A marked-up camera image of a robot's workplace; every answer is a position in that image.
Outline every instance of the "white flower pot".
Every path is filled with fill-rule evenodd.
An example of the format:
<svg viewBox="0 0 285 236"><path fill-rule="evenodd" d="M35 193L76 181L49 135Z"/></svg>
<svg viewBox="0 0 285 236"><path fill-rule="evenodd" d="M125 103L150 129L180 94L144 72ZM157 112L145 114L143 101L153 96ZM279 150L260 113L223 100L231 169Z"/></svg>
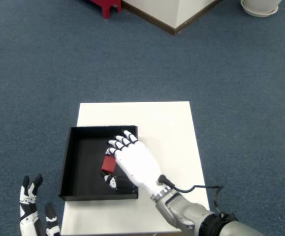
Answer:
<svg viewBox="0 0 285 236"><path fill-rule="evenodd" d="M241 0L244 11L252 16L267 17L278 11L282 0Z"/></svg>

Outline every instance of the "red chair leg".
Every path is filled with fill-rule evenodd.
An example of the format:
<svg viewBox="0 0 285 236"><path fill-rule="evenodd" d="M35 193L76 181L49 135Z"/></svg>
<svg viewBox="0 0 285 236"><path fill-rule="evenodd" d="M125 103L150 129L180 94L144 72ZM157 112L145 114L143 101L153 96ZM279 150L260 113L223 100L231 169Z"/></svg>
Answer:
<svg viewBox="0 0 285 236"><path fill-rule="evenodd" d="M121 1L119 1L117 3L117 11L120 12L122 10L122 4L121 4Z"/></svg>
<svg viewBox="0 0 285 236"><path fill-rule="evenodd" d="M109 18L109 7L102 7L102 13L105 19Z"/></svg>

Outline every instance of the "white wall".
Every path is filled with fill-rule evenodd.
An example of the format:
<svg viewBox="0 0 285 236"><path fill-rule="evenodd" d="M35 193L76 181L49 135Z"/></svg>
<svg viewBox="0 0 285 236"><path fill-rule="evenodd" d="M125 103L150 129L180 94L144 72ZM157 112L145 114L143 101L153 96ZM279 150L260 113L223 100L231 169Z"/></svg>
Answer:
<svg viewBox="0 0 285 236"><path fill-rule="evenodd" d="M124 0L176 28L214 0Z"/></svg>
<svg viewBox="0 0 285 236"><path fill-rule="evenodd" d="M125 0L129 3L175 28L178 4L180 0Z"/></svg>
<svg viewBox="0 0 285 236"><path fill-rule="evenodd" d="M175 22L175 28L214 1L215 0L179 0L180 3Z"/></svg>

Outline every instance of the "robotic arm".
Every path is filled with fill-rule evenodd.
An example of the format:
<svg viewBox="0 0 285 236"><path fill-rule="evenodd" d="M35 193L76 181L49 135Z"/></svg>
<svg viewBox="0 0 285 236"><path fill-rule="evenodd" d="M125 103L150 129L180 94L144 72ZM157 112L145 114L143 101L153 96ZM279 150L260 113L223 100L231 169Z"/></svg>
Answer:
<svg viewBox="0 0 285 236"><path fill-rule="evenodd" d="M106 153L116 158L117 164L138 187L143 187L156 203L165 220L186 236L264 236L226 214L208 211L191 203L170 186L159 183L162 172L147 147L128 131L110 140Z"/></svg>
<svg viewBox="0 0 285 236"><path fill-rule="evenodd" d="M22 236L45 236L44 229L37 215L36 196L43 177L38 174L28 188L30 179L25 176L20 190L20 230ZM45 206L47 236L60 236L57 217L51 203Z"/></svg>

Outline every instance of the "red object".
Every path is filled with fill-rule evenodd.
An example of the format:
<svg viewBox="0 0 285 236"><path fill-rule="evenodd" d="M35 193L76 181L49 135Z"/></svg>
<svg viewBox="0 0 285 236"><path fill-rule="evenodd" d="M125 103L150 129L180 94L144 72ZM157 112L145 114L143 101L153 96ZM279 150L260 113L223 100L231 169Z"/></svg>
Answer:
<svg viewBox="0 0 285 236"><path fill-rule="evenodd" d="M113 173L116 167L116 159L113 156L105 155L102 171Z"/></svg>
<svg viewBox="0 0 285 236"><path fill-rule="evenodd" d="M117 11L120 12L122 10L121 0L90 0L100 7L102 7L103 17L105 19L109 18L109 9L113 5L117 5Z"/></svg>

